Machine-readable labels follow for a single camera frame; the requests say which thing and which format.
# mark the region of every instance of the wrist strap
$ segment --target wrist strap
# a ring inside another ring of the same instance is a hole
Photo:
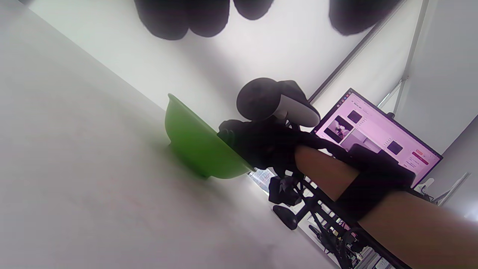
[[[361,173],[336,203],[354,220],[362,219],[389,193],[411,189],[415,174],[385,152],[374,153],[354,145],[349,153],[359,163],[356,167],[360,167]]]
[[[359,221],[391,192],[410,190],[414,178],[413,172],[398,164],[370,166],[337,199],[337,206]]]

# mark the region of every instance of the image on screen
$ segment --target image on screen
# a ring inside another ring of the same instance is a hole
[[[349,151],[359,144],[386,153],[420,182],[443,157],[384,112],[350,89],[312,132]]]

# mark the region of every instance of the computer monitor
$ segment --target computer monitor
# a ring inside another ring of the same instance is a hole
[[[340,98],[312,132],[347,151],[354,144],[376,153],[383,150],[415,173],[412,188],[443,159],[353,89]]]

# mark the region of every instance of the black wrist strap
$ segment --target black wrist strap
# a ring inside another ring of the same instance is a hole
[[[359,221],[391,192],[410,190],[414,178],[413,172],[398,164],[370,165],[337,199],[337,206]]]

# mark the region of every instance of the ceiling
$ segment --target ceiling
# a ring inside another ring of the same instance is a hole
[[[197,109],[223,102],[221,111],[237,113],[238,91],[257,77],[296,80],[310,96],[367,33],[340,35],[330,25],[328,1],[316,0],[276,0],[257,21],[231,5],[217,36],[189,32],[175,42],[149,34],[133,0],[35,0],[29,7],[163,108],[164,91],[193,103],[195,90],[214,100]]]

